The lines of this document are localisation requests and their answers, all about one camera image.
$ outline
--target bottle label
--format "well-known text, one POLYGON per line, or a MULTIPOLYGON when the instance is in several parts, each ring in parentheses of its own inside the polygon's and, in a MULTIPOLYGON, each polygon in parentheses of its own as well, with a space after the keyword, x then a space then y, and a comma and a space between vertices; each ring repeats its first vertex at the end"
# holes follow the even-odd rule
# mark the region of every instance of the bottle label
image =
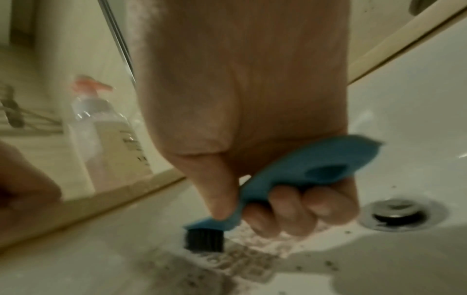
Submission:
POLYGON ((127 182, 152 174, 140 142, 125 122, 95 122, 105 166, 116 178, 127 182))

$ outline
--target sink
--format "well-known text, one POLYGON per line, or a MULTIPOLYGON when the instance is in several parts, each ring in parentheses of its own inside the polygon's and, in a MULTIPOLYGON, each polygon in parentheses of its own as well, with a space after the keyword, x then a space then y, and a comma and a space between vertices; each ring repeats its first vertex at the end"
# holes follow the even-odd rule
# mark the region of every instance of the sink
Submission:
POLYGON ((467 20, 349 87, 350 130, 385 142, 357 176, 363 206, 423 198, 443 222, 380 232, 319 225, 307 240, 229 233, 222 255, 183 250, 207 214, 189 182, 0 256, 0 294, 464 295, 467 20))

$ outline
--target blue brush handle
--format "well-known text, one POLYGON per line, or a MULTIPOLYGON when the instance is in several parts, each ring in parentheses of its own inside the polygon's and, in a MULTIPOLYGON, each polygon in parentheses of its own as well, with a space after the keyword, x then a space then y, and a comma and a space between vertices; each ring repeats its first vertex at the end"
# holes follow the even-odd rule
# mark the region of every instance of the blue brush handle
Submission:
POLYGON ((228 219, 208 218, 185 228, 232 230, 240 224, 245 205, 267 202, 268 193, 274 186, 288 185, 305 190, 315 185, 335 183, 373 160, 380 146, 380 142, 356 135, 309 144, 270 164, 243 184, 237 209, 228 219))

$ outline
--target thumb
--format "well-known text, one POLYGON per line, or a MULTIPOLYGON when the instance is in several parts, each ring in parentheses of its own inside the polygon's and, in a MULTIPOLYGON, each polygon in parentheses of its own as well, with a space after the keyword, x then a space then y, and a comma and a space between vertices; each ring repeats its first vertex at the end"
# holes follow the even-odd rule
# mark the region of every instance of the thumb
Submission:
POLYGON ((213 218, 223 220, 235 211, 238 203, 238 178, 222 155, 166 158, 193 182, 213 218))

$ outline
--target soap bottle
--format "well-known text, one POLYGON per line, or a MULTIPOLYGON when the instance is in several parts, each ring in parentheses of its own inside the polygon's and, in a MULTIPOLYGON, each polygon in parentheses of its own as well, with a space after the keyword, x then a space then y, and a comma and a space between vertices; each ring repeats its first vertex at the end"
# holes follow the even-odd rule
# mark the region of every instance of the soap bottle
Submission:
POLYGON ((124 186, 151 175, 143 150, 126 118, 98 96, 109 85, 87 76, 75 79, 75 120, 70 136, 95 192, 124 186))

